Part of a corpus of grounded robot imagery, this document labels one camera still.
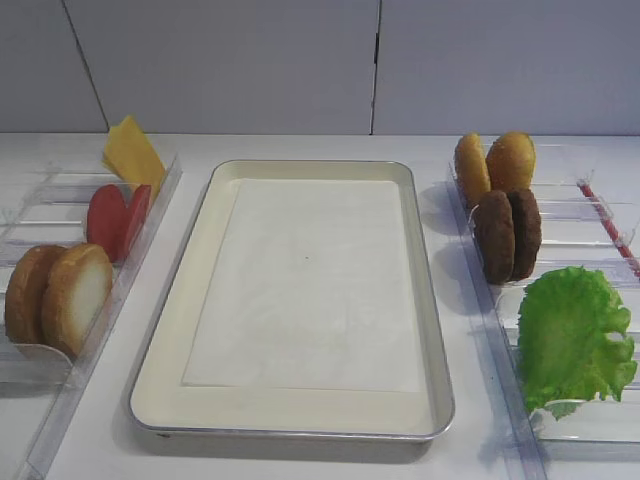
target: white table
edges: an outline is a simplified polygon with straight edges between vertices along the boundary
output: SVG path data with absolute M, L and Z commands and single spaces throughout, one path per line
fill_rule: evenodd
M 159 135 L 163 155 L 178 152 L 184 175 L 109 338 L 49 472 L 49 479 L 508 479 L 517 464 L 501 455 L 508 425 L 500 385 L 482 332 L 472 327 L 478 306 L 442 182 L 455 137 Z M 0 134 L 0 168 L 43 165 L 82 168 L 99 162 L 104 135 Z M 608 198 L 640 202 L 639 138 L 538 138 L 593 145 L 604 152 L 595 185 Z M 198 193 L 213 167 L 229 159 L 393 160 L 414 173 L 425 239 L 451 369 L 456 415 L 450 430 L 410 465 L 371 465 L 172 456 L 161 439 L 140 441 L 126 411 L 130 375 Z M 603 478 L 639 463 L 554 461 L 552 478 Z

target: yellow cheese slice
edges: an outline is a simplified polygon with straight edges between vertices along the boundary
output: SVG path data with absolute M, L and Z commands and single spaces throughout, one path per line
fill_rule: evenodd
M 164 180 L 165 168 L 131 115 L 127 115 L 120 125 L 109 129 L 103 163 L 127 182 L 132 191 L 138 185 L 151 185 L 151 198 L 155 200 Z

